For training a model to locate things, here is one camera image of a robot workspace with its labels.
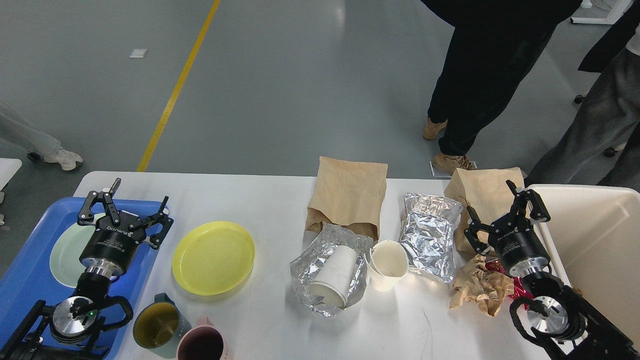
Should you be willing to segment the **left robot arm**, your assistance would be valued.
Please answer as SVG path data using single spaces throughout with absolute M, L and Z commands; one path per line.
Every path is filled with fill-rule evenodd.
M 121 179 L 51 205 L 1 281 L 3 360 L 103 360 L 134 317 L 133 305 L 173 226 L 162 202 L 115 200 Z M 73 290 L 53 278 L 47 249 L 71 223 L 88 230 Z

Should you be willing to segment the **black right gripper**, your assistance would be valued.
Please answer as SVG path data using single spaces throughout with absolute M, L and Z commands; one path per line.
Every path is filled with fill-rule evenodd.
M 509 179 L 505 183 L 514 195 L 509 212 L 489 225 L 482 223 L 476 210 L 467 205 L 470 222 L 463 234 L 476 254 L 488 256 L 496 252 L 508 276 L 524 278 L 544 271 L 550 263 L 550 256 L 535 234 L 530 219 L 534 223 L 547 223 L 551 216 L 537 192 L 517 187 Z M 526 218 L 528 208 L 530 219 Z M 489 234 L 487 243 L 480 241 L 480 231 Z

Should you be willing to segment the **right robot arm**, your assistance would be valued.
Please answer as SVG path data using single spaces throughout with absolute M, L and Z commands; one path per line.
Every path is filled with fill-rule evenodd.
M 541 347 L 552 360 L 637 360 L 633 341 L 585 300 L 554 276 L 551 258 L 534 225 L 551 217 L 541 196 L 506 180 L 514 196 L 510 210 L 490 224 L 469 206 L 464 235 L 478 255 L 496 252 L 507 276 L 519 278 L 532 298 L 519 296 L 509 308 L 522 338 Z

